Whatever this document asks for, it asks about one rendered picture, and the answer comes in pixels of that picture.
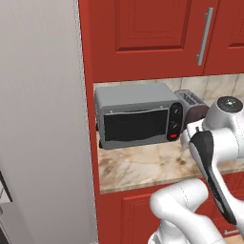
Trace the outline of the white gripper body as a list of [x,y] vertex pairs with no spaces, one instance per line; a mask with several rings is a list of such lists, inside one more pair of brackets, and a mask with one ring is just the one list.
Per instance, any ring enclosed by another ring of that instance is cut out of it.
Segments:
[[203,119],[195,121],[193,123],[189,123],[186,127],[186,129],[181,133],[180,142],[184,149],[189,148],[189,143],[191,138],[197,133],[197,132],[203,132]]

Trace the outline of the silver and brown toaster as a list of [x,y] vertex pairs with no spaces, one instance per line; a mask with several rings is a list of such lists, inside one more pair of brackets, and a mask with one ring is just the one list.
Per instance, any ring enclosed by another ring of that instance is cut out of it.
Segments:
[[193,123],[206,117],[209,110],[207,106],[196,94],[190,90],[178,90],[174,93],[183,103],[183,127],[187,128],[189,123]]

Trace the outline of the toaster oven glass door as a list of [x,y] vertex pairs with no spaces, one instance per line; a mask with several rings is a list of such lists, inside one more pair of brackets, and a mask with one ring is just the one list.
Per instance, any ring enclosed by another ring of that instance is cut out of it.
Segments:
[[167,109],[107,113],[103,122],[105,141],[164,142],[167,120]]

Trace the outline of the grey toaster oven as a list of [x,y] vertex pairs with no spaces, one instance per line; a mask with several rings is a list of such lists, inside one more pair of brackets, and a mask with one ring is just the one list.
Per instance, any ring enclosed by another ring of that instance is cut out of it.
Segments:
[[[143,146],[175,141],[181,134],[183,125],[183,103],[170,88],[163,83],[124,85],[114,87],[100,87],[94,92],[96,128],[99,132],[99,147],[104,150],[120,149],[127,147]],[[180,106],[182,113],[172,115],[172,106]],[[104,115],[116,112],[136,112],[154,109],[167,109],[168,120],[164,142],[135,141],[113,142],[105,141]],[[180,124],[177,131],[170,130],[170,122]]]

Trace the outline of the red base cupboard door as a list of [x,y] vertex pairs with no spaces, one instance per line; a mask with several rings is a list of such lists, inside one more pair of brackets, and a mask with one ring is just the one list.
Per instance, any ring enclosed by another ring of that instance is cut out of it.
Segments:
[[[244,172],[227,173],[223,175],[223,178],[233,196],[244,200]],[[237,235],[224,235],[224,230],[232,231],[237,230],[237,228],[224,219],[221,212],[217,209],[211,193],[209,193],[208,199],[196,210],[196,213],[208,216],[224,237]]]
[[160,220],[150,209],[151,195],[167,184],[118,193],[97,199],[99,244],[147,244]]

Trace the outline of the grey fridge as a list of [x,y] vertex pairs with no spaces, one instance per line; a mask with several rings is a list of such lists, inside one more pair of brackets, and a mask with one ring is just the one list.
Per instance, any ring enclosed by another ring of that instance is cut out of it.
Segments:
[[77,0],[0,0],[0,173],[10,244],[97,244]]

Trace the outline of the red wall cupboard door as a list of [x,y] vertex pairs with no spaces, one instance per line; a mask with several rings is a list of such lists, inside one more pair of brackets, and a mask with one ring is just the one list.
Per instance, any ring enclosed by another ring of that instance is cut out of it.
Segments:
[[201,75],[207,12],[219,0],[79,0],[91,83]]
[[204,73],[244,73],[244,0],[220,0]]

